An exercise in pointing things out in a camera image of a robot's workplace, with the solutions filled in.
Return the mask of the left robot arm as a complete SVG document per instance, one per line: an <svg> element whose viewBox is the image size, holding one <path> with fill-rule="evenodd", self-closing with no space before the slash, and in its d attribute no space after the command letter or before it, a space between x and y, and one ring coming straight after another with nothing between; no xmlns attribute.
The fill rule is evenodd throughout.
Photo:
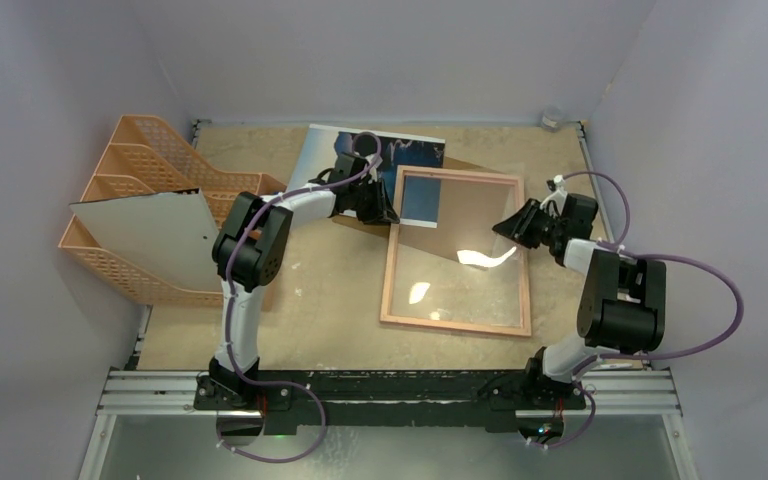
<svg viewBox="0 0 768 480"><path fill-rule="evenodd" d="M257 377L258 329L265 289L279 273L293 230L347 210L366 225L400 219L377 169L378 154L341 153L304 185L258 196L239 194L212 248L223 287L222 337L208 368L219 398L244 409L271 381Z"/></svg>

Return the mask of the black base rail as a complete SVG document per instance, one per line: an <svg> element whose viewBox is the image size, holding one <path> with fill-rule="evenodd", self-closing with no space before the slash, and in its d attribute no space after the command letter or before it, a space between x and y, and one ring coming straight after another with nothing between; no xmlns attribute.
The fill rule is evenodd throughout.
<svg viewBox="0 0 768 480"><path fill-rule="evenodd" d="M571 385L529 368L503 370L260 370L249 385L230 372L202 373L198 411L265 416L267 435L300 426L474 427L489 433L537 432L528 412L584 410Z"/></svg>

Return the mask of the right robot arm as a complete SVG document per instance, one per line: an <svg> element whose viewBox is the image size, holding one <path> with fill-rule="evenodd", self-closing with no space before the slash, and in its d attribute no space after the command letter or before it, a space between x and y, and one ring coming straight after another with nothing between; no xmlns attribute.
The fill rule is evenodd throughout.
<svg viewBox="0 0 768 480"><path fill-rule="evenodd" d="M634 259L592 240L595 199L554 193L528 200L493 232L521 247L547 247L556 263L585 278L576 330L543 347L524 369L521 392L536 407L568 398L578 374L616 354L648 353L665 334L664 262Z"/></svg>

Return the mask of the orange plastic file organizer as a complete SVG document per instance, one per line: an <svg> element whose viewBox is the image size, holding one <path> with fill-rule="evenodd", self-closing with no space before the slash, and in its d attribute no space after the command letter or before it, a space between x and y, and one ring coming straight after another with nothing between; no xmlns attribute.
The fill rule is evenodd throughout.
<svg viewBox="0 0 768 480"><path fill-rule="evenodd" d="M240 192L270 194L286 185L267 173L229 172L212 166L165 120L153 115L122 116L81 199L107 200L200 187L216 224L227 217ZM141 304L218 307L220 288L178 286L100 246L72 217L58 247Z"/></svg>

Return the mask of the brown cardboard backing board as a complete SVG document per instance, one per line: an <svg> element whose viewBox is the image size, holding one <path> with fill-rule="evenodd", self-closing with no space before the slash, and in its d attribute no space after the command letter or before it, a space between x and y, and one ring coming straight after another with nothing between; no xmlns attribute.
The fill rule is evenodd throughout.
<svg viewBox="0 0 768 480"><path fill-rule="evenodd" d="M510 245L492 227L522 206L521 178L481 169L399 166L392 186L398 224L363 225L347 215L332 222L384 239L391 268L412 256L478 269L503 261Z"/></svg>

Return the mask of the small clear jar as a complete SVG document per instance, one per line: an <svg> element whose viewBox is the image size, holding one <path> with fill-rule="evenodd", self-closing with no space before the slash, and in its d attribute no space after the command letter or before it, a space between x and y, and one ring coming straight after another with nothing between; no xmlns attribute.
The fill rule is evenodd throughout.
<svg viewBox="0 0 768 480"><path fill-rule="evenodd" d="M561 109L549 105L542 111L540 126L548 132L557 132L563 126L564 119L565 114Z"/></svg>

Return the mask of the white sheet in organizer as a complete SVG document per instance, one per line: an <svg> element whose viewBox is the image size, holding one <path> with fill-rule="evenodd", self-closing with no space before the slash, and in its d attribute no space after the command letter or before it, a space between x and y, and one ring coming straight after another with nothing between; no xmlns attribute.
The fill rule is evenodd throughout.
<svg viewBox="0 0 768 480"><path fill-rule="evenodd" d="M170 284L217 293L216 221L199 188L75 202L73 214L101 248Z"/></svg>

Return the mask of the ocean cliff photo print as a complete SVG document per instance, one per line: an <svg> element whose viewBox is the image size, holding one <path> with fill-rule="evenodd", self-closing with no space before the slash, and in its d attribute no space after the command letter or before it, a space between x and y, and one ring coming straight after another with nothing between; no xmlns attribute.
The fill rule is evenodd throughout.
<svg viewBox="0 0 768 480"><path fill-rule="evenodd" d="M389 200L394 201L398 168L441 168L445 141L382 131L365 136L360 129L311 124L287 188L300 188L321 171L334 166L340 153L349 151L369 159L376 153L382 157L378 176L383 180ZM401 223L423 228L437 227L441 189L442 183L437 179L406 178L398 207Z"/></svg>

